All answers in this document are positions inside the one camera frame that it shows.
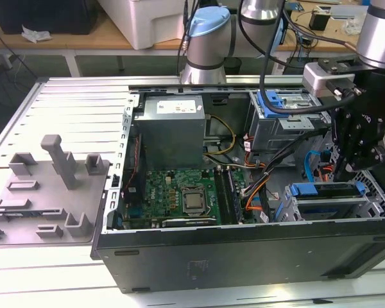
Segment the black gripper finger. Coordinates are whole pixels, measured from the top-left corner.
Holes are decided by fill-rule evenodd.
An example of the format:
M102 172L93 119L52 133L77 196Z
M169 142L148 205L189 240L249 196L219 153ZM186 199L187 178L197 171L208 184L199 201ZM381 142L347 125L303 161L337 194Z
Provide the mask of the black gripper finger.
M350 133L354 124L354 108L339 107L331 112L332 141L336 146L338 158L334 170L335 180L351 180L355 172L348 171L348 152L350 151Z
M361 170L371 169L385 163L384 146L375 145L369 148L356 142L346 143L346 179L351 180Z

